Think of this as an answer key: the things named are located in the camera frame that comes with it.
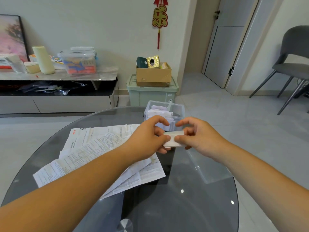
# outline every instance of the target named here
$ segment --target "chinese character decoration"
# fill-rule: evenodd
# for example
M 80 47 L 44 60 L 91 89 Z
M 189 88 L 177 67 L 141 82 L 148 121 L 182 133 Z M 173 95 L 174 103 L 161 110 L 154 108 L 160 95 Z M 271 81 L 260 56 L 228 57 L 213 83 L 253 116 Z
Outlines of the chinese character decoration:
M 168 0 L 155 0 L 154 4 L 157 8 L 154 9 L 152 16 L 152 26 L 158 27 L 158 49 L 160 48 L 160 28 L 168 25 L 168 15 L 166 14 Z

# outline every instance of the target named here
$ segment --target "gray chair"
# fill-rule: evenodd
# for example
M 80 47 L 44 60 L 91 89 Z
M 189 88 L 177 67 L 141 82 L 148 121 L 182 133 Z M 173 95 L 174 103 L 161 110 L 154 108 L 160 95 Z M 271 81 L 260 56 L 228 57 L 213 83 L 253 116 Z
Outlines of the gray chair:
M 272 66 L 272 69 L 274 69 L 274 71 L 249 96 L 252 97 L 277 72 L 290 76 L 283 89 L 278 94 L 278 98 L 294 77 L 301 79 L 299 85 L 296 87 L 293 94 L 288 98 L 288 100 L 278 112 L 278 115 L 281 114 L 281 112 L 289 104 L 292 98 L 302 88 L 304 83 L 309 80 L 309 65 L 301 63 L 284 63 L 284 61 L 288 57 L 288 54 L 295 54 L 309 58 L 309 26 L 305 25 L 292 27 L 284 34 L 280 50 L 280 56 L 275 65 Z

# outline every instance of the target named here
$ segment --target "chair leg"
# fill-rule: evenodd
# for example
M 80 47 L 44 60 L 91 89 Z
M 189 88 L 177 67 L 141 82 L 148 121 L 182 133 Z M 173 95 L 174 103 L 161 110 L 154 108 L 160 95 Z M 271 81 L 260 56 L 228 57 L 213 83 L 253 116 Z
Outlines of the chair leg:
M 293 76 L 290 76 L 290 78 L 288 79 L 288 81 L 286 82 L 286 84 L 284 85 L 284 87 L 282 88 L 282 90 L 280 91 L 280 93 L 278 94 L 277 98 L 280 97 L 280 95 L 284 92 L 284 90 L 286 89 L 286 87 L 289 85 L 289 83 L 291 82 L 291 80 L 293 79 Z
M 292 100 L 292 98 L 297 94 L 297 92 L 299 91 L 299 89 L 304 85 L 306 80 L 302 80 L 299 85 L 296 87 L 296 89 L 294 90 L 293 94 L 289 97 L 289 99 L 285 102 L 285 104 L 283 105 L 283 107 L 280 109 L 280 111 L 278 112 L 277 115 L 280 115 L 282 113 L 282 111 L 285 109 L 285 107 L 290 103 L 290 101 Z
M 270 78 L 272 78 L 272 76 L 274 75 L 274 74 L 276 74 L 276 70 L 274 70 L 261 84 L 260 84 L 260 86 L 249 96 L 249 97 L 252 97 L 259 89 L 261 89 L 261 87 L 263 86 L 263 85 L 265 85 L 265 83 L 266 82 L 268 82 L 269 81 L 269 79 Z

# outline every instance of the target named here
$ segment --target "chair seat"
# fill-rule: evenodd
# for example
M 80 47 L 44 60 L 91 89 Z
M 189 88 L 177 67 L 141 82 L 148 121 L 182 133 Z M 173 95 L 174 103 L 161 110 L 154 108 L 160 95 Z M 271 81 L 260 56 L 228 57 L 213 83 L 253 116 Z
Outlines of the chair seat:
M 309 80 L 309 65 L 302 63 L 275 64 L 272 69 L 288 76 Z

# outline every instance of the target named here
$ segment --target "chair backrest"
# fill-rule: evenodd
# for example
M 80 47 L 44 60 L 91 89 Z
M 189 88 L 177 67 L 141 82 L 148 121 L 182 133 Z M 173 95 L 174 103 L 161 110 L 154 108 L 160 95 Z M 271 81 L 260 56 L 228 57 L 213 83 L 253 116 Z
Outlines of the chair backrest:
M 295 54 L 309 58 L 309 26 L 300 25 L 290 28 L 283 36 L 281 55 Z

